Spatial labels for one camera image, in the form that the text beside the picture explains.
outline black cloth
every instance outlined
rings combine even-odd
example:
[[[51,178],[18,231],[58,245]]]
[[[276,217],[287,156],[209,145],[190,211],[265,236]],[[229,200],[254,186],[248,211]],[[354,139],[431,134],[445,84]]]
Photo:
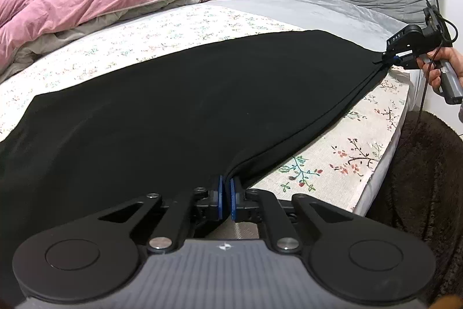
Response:
[[[12,255],[41,230],[212,175],[251,185],[381,81],[380,59],[322,31],[260,34],[34,97],[0,143],[0,297],[20,299]]]

